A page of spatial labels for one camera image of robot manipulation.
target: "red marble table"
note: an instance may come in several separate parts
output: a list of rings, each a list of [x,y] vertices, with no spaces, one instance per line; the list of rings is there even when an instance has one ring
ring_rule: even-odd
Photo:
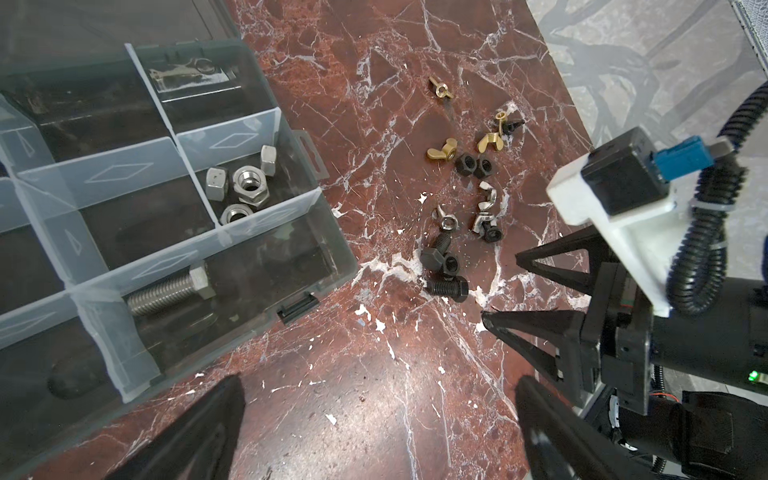
[[[102,478],[218,380],[239,373],[247,408],[231,478],[522,478],[514,387],[533,369],[483,331],[483,309],[583,308],[515,253],[571,230],[545,193],[591,144],[525,2],[234,0],[294,128],[328,166],[325,195],[358,258],[354,280],[290,327],[275,326],[42,465],[34,480]],[[455,98],[438,99],[428,76]],[[524,118],[488,152],[497,244],[468,231],[474,177],[425,152],[473,151],[504,110]],[[446,205],[465,303],[426,295],[419,251]],[[566,259],[571,266],[580,259]]]

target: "bolt thread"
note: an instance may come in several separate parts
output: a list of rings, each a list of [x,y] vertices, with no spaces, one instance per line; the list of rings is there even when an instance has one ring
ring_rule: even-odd
[[[132,293],[127,298],[127,304],[132,315],[146,316],[176,305],[194,294],[192,277],[185,273]]]
[[[427,293],[436,296],[458,296],[458,282],[454,280],[427,280]]]
[[[451,234],[448,232],[440,232],[440,234],[432,242],[432,248],[440,252],[441,255],[445,255],[448,251],[448,247],[451,246]]]

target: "black bolt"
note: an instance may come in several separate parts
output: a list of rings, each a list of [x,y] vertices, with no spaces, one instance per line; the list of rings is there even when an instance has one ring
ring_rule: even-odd
[[[440,271],[442,269],[442,264],[445,261],[445,252],[450,245],[451,234],[448,232],[441,232],[437,238],[435,238],[435,241],[432,242],[432,246],[422,250],[422,254],[419,256],[424,268],[435,272]]]
[[[478,166],[475,168],[475,176],[482,180],[483,178],[486,178],[488,175],[493,173],[493,164],[491,161],[487,158],[480,158],[478,160]]]
[[[460,264],[458,262],[458,258],[456,258],[452,253],[446,253],[445,258],[442,262],[442,275],[446,280],[452,279],[454,276],[458,274]]]
[[[491,225],[491,222],[483,222],[482,229],[484,232],[482,239],[488,243],[498,242],[504,238],[502,231],[498,227]]]
[[[461,303],[469,296],[469,282],[463,276],[457,276],[453,280],[427,280],[427,293],[437,296],[448,296],[457,303]]]
[[[524,123],[525,123],[525,120],[506,121],[502,124],[502,133],[504,135],[512,135],[512,132],[515,131],[518,127],[520,127]]]
[[[459,175],[468,177],[469,175],[472,175],[477,167],[478,161],[470,154],[461,155],[456,159],[456,171]]]

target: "blue connector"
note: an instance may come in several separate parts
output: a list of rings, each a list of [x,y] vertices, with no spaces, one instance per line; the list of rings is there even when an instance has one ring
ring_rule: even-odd
[[[709,149],[701,137],[691,137],[683,143],[654,154],[654,163],[666,181],[714,165]]]

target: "storage compartment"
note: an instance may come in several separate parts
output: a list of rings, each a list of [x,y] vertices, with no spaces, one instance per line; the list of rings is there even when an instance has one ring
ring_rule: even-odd
[[[0,401],[0,475],[295,320],[356,272],[317,184],[323,161],[243,44],[129,45],[126,57],[0,78],[0,255],[12,267],[0,388],[15,390]],[[209,201],[207,169],[259,167],[264,145],[277,154],[269,200],[222,225],[240,200],[230,188]],[[128,296],[200,262],[215,296],[131,315]]]

